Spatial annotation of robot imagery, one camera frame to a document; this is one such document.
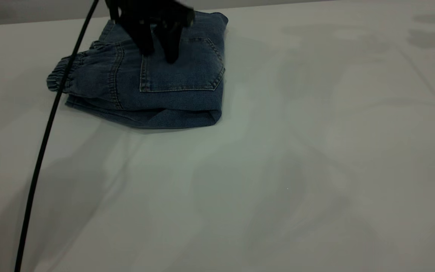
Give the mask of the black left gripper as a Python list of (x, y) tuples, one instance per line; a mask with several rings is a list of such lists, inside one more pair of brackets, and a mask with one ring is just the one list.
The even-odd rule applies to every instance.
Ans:
[(155, 51), (150, 24), (180, 25), (172, 28), (157, 26), (157, 38), (167, 62), (176, 62), (181, 26), (191, 26), (195, 18), (195, 11), (191, 7), (176, 0), (107, 0), (106, 5), (112, 20), (121, 25), (130, 25), (128, 34), (143, 56)]

